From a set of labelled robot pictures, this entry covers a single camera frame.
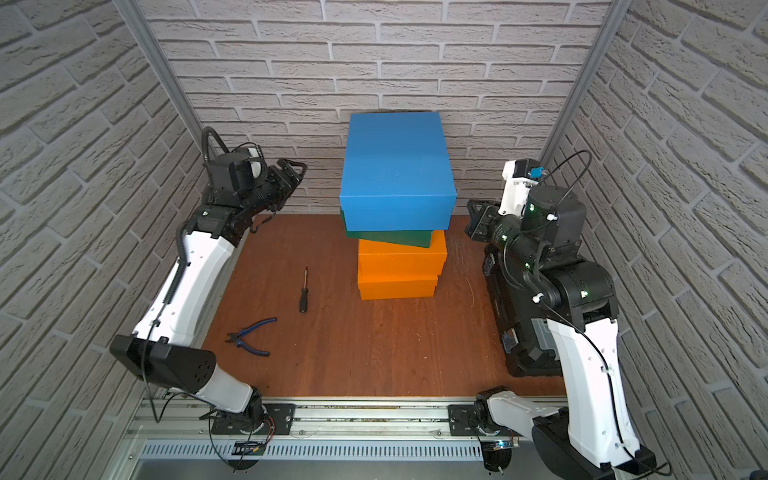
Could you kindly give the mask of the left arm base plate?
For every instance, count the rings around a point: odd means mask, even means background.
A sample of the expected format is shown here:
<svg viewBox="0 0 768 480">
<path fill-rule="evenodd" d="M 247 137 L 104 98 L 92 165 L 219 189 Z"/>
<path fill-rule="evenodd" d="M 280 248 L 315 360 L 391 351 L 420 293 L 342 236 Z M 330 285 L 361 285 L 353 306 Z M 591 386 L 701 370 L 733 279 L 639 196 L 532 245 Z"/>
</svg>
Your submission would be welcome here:
<svg viewBox="0 0 768 480">
<path fill-rule="evenodd" d="M 244 414 L 217 412 L 212 417 L 211 431 L 213 435 L 266 435 L 272 421 L 275 435 L 288 435 L 293 423 L 296 404 L 272 403 L 262 405 L 264 410 L 255 420 L 250 420 Z"/>
</svg>

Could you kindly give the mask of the green shoebox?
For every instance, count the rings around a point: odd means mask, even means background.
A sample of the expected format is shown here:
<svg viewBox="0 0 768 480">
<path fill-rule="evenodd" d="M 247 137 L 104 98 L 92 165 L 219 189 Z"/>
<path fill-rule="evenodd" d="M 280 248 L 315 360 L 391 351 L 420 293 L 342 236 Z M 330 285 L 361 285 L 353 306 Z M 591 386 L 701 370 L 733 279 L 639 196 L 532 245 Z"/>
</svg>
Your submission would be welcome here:
<svg viewBox="0 0 768 480">
<path fill-rule="evenodd" d="M 431 230 L 352 231 L 347 227 L 347 221 L 343 211 L 340 211 L 340 217 L 344 223 L 346 236 L 348 238 L 419 248 L 429 248 L 431 246 L 433 234 Z"/>
</svg>

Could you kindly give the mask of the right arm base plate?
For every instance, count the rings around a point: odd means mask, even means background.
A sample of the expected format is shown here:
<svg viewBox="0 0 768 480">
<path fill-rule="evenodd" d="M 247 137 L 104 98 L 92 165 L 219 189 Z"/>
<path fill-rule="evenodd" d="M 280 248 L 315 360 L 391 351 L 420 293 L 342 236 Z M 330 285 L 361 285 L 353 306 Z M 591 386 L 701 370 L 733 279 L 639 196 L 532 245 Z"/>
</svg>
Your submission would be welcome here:
<svg viewBox="0 0 768 480">
<path fill-rule="evenodd" d="M 447 407 L 449 430 L 452 436 L 494 437 L 501 430 L 493 423 L 485 408 L 475 404 L 451 404 Z"/>
</svg>

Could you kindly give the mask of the orange shoebox front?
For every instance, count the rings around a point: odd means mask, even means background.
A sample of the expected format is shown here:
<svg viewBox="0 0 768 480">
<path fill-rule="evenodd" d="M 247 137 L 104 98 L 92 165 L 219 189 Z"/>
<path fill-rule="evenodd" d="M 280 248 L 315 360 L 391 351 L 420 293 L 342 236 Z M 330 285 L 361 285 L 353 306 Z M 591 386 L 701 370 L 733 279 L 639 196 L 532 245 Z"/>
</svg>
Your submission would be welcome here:
<svg viewBox="0 0 768 480">
<path fill-rule="evenodd" d="M 358 263 L 366 280 L 411 280 L 438 277 L 447 260 L 445 232 L 432 232 L 430 246 L 360 240 Z"/>
</svg>

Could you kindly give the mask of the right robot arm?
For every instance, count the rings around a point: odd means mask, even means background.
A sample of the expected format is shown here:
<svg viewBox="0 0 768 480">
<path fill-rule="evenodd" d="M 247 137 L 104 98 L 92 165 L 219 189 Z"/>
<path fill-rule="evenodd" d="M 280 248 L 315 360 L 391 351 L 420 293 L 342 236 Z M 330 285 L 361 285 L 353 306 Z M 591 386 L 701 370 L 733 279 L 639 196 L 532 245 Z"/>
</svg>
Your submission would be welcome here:
<svg viewBox="0 0 768 480">
<path fill-rule="evenodd" d="M 531 439 L 563 479 L 643 478 L 657 470 L 628 413 L 617 351 L 619 305 L 601 265 L 580 254 L 585 206 L 569 190 L 538 184 L 505 213 L 472 200 L 467 235 L 485 244 L 483 272 L 508 370 L 564 380 L 567 405 L 538 407 L 497 388 L 476 402 L 477 425 Z"/>
</svg>

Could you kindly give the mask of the blue shoebox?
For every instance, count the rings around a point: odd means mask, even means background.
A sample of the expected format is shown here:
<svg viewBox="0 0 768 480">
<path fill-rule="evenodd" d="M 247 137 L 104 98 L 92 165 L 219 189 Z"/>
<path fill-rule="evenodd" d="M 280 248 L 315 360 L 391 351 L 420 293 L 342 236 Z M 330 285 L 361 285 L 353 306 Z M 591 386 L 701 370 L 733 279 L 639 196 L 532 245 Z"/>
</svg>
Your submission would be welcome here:
<svg viewBox="0 0 768 480">
<path fill-rule="evenodd" d="M 339 199 L 351 231 L 446 230 L 457 190 L 440 114 L 351 115 Z"/>
</svg>

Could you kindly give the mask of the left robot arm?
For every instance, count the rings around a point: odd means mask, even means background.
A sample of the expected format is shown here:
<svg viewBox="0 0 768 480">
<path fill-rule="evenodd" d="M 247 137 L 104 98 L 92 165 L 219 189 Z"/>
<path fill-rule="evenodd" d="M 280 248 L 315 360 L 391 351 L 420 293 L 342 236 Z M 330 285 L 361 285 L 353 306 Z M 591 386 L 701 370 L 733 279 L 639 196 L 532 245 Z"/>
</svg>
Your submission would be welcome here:
<svg viewBox="0 0 768 480">
<path fill-rule="evenodd" d="M 110 353 L 146 388 L 175 389 L 254 429 L 262 422 L 258 391 L 235 379 L 213 352 L 193 347 L 203 307 L 255 216 L 276 213 L 308 170 L 303 162 L 266 163 L 258 146 L 225 152 L 205 167 L 200 205 L 177 229 L 177 260 L 156 299 L 132 332 L 117 335 Z"/>
</svg>

